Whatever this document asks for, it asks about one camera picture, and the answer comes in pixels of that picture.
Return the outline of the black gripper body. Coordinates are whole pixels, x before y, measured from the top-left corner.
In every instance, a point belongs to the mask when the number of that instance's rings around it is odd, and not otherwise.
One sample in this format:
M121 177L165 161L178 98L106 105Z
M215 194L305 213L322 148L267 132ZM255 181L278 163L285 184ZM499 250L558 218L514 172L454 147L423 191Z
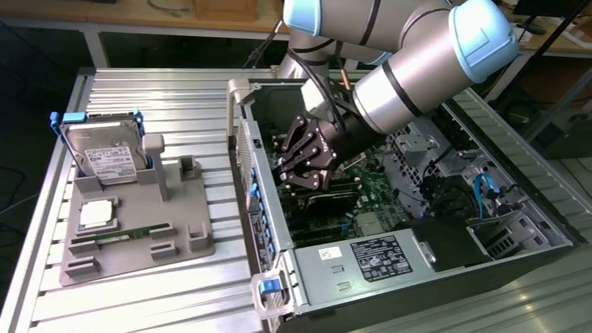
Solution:
M385 136L373 131L361 116L346 112L342 117L345 131L337 132L333 124L314 118L309 121L302 138L307 139L299 149L305 154L315 148L303 166L314 170L334 170L338 165L362 153Z

